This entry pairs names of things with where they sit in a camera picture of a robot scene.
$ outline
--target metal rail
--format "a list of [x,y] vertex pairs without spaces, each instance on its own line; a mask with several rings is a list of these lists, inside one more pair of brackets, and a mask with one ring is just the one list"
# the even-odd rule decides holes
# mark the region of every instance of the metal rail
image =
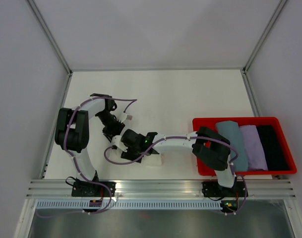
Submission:
[[260,51],[265,40],[268,38],[271,30],[273,29],[275,22],[281,15],[281,13],[288,1],[289,0],[280,0],[280,2],[278,3],[276,9],[274,10],[268,24],[266,25],[266,27],[262,33],[261,37],[259,38],[258,42],[256,43],[247,63],[245,64],[245,67],[244,67],[245,72],[247,72],[249,70],[249,68],[251,67],[255,57],[257,56],[258,52]]
[[[117,183],[115,197],[132,200],[202,200],[204,180],[112,180]],[[249,200],[295,199],[288,179],[246,180]],[[63,179],[32,180],[28,199],[78,199],[71,196],[71,187]]]
[[53,50],[55,51],[58,59],[60,60],[61,64],[63,65],[63,67],[65,68],[66,72],[71,75],[72,71],[65,59],[65,57],[63,56],[56,40],[54,39],[51,31],[48,28],[47,23],[45,22],[40,10],[38,9],[36,3],[34,2],[34,0],[26,0],[27,4],[29,5],[29,7],[31,8],[36,20],[38,21],[41,29],[43,30],[46,38],[49,40],[51,46],[53,47]]

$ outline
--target lavender folded cloth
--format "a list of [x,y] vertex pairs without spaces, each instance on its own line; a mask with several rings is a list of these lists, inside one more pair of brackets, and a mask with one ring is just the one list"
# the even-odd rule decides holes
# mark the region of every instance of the lavender folded cloth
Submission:
[[249,171],[268,170],[263,147],[256,126],[240,126],[246,155],[248,157]]

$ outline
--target red plastic tray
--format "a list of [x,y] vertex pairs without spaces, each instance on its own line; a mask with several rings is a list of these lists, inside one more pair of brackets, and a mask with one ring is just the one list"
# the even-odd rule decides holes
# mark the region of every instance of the red plastic tray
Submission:
[[[251,171],[251,172],[238,172],[242,175],[290,175],[295,174],[297,172],[293,157],[289,150],[288,144],[285,140],[283,131],[281,129],[280,123],[277,118],[274,117],[254,117],[254,118],[195,118],[192,120],[192,125],[194,131],[199,130],[201,126],[206,126],[214,131],[217,131],[215,128],[216,123],[226,120],[232,120],[241,125],[271,125],[273,126],[277,137],[279,139],[279,143],[282,147],[285,160],[290,167],[290,170],[287,171]],[[203,176],[215,176],[215,172],[205,166],[198,158],[197,158],[198,172]]]

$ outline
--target teal folded cloth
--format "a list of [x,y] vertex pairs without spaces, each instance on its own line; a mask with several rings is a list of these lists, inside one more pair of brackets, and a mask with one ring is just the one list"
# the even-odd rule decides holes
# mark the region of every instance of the teal folded cloth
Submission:
[[[232,120],[222,121],[216,124],[216,129],[219,134],[230,141],[230,144],[239,153],[238,158],[234,161],[234,170],[236,172],[247,171],[249,167],[248,157],[245,153],[243,137],[238,123]],[[231,158],[233,158],[235,155],[235,152],[231,150]]]

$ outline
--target black folded cloth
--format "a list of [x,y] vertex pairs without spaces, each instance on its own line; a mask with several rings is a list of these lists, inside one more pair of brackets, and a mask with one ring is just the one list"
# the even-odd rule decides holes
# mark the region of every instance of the black folded cloth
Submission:
[[256,127],[264,150],[269,171],[290,170],[286,163],[282,147],[273,126],[260,125]]

